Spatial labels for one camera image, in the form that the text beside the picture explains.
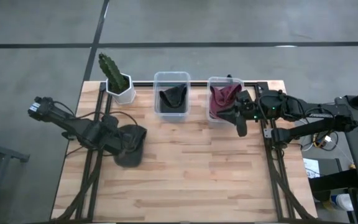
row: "plastic bin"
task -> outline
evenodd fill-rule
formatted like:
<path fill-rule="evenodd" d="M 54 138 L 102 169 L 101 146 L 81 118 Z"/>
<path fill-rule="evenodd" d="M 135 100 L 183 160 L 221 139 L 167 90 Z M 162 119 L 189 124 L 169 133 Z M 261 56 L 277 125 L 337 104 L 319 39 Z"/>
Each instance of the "plastic bin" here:
<path fill-rule="evenodd" d="M 190 75 L 187 72 L 157 72 L 154 75 L 154 111 L 169 122 L 182 122 L 190 112 Z M 184 113 L 161 113 L 159 91 L 186 84 L 186 110 Z"/>
<path fill-rule="evenodd" d="M 209 90 L 211 86 L 217 87 L 219 89 L 224 88 L 228 85 L 232 84 L 240 84 L 242 89 L 244 89 L 244 82 L 238 78 L 228 78 L 228 77 L 211 77 L 208 79 L 207 82 L 207 95 L 206 95 L 206 117 L 208 118 L 208 124 L 211 128 L 218 128 L 226 125 L 233 125 L 228 121 L 222 119 L 214 119 L 209 115 L 209 104 L 210 104 L 210 97 L 211 91 Z"/>

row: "wooden table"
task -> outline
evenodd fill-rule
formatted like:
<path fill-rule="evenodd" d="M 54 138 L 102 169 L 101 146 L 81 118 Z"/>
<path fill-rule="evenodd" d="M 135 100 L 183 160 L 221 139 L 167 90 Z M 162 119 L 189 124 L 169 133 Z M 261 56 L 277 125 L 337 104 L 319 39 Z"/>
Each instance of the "wooden table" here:
<path fill-rule="evenodd" d="M 282 80 L 266 82 L 271 90 L 285 91 Z M 84 82 L 78 116 L 94 111 L 98 89 L 99 82 Z M 113 103 L 112 111 L 129 113 L 148 129 L 144 158 L 139 167 L 130 169 L 117 166 L 112 157 L 103 158 L 94 222 L 277 220 L 259 123 L 248 121 L 244 138 L 238 137 L 232 125 L 210 128 L 206 87 L 192 87 L 185 123 L 167 123 L 154 113 L 153 89 L 136 87 L 136 92 L 133 104 Z M 117 117 L 119 126 L 132 122 L 121 114 Z M 293 123 L 278 120 L 277 126 L 290 128 Z M 71 142 L 68 152 L 78 146 L 78 142 Z M 78 193 L 85 157 L 82 149 L 66 158 L 52 218 L 62 214 Z M 299 147 L 289 145 L 284 161 L 292 192 L 316 217 Z M 280 198 L 287 212 L 282 192 Z"/>

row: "maroon cloth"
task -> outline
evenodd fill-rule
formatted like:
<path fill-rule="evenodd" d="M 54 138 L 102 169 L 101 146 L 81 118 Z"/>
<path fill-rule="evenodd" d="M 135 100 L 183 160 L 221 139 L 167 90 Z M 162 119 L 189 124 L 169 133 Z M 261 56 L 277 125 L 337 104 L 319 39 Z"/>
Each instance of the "maroon cloth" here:
<path fill-rule="evenodd" d="M 214 119 L 220 119 L 217 112 L 228 109 L 236 100 L 236 93 L 241 91 L 240 84 L 228 85 L 222 89 L 211 86 L 211 97 L 209 98 L 209 114 Z"/>

